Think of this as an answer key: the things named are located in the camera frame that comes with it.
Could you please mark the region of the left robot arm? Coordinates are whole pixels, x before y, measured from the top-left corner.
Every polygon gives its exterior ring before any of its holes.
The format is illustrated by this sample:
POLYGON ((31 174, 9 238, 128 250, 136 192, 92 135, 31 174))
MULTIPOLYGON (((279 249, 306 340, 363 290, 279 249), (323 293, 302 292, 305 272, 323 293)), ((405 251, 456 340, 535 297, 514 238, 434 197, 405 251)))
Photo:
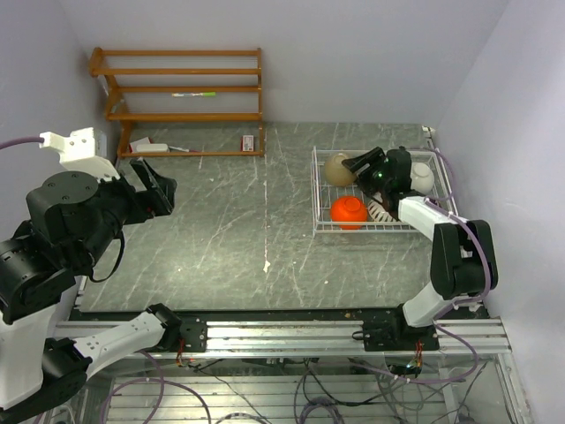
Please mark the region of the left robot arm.
POLYGON ((168 216, 177 182, 144 160, 143 183, 68 170, 26 197, 29 219, 1 245, 1 420, 21 423, 61 405, 105 367, 145 349, 169 351, 185 323, 162 304, 95 335, 55 339, 49 324, 61 298, 130 224, 168 216))

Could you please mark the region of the white ribbed bowl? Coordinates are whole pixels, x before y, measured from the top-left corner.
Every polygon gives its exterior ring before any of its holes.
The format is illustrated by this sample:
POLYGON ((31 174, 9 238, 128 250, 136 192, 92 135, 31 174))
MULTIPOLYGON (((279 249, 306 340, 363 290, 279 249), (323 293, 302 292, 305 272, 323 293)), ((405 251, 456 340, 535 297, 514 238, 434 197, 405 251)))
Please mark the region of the white ribbed bowl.
POLYGON ((411 165, 411 189, 428 195, 434 188, 434 174, 426 163, 416 162, 411 165))

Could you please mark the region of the beige grey bowl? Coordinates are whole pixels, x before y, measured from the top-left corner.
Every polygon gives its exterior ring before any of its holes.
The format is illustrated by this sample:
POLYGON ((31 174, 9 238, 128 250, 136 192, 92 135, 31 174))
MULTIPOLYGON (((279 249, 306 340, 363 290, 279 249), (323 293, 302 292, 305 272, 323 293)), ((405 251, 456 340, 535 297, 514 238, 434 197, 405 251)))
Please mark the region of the beige grey bowl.
POLYGON ((331 155, 324 163, 324 176, 332 186, 344 187, 352 185, 356 180, 356 175, 348 170, 343 161, 350 157, 345 153, 331 155))

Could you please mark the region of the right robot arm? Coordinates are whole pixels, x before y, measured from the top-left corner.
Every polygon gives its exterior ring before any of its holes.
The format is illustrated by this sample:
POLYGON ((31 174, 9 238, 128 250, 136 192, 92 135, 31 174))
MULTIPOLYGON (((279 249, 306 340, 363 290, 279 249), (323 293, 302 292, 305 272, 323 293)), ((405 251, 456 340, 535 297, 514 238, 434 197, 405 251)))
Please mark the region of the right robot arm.
POLYGON ((498 284, 491 228, 484 220, 466 220, 441 208, 441 200, 431 196, 433 171, 413 161, 404 147, 374 148, 342 165, 365 195, 432 243, 429 283, 396 309, 382 309, 353 336, 369 352, 418 347, 433 336, 443 315, 482 301, 498 284))

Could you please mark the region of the blue striped white bowl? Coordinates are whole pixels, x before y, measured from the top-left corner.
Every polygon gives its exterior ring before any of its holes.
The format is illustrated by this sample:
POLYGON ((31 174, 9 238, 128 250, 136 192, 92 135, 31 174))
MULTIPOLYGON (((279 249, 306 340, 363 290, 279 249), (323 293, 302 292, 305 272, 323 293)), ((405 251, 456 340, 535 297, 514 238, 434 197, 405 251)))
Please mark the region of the blue striped white bowl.
POLYGON ((368 215, 376 223, 394 223, 397 221, 386 209, 377 201, 370 201, 367 206, 368 215))

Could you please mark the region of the orange bowl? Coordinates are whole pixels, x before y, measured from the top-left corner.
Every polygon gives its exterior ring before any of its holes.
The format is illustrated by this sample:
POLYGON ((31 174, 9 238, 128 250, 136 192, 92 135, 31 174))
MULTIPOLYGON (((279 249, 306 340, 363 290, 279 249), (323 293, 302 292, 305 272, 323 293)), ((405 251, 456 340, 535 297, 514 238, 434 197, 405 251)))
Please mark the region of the orange bowl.
POLYGON ((330 217, 342 230, 360 230, 368 217, 365 203, 355 196, 342 196, 330 208, 330 217))

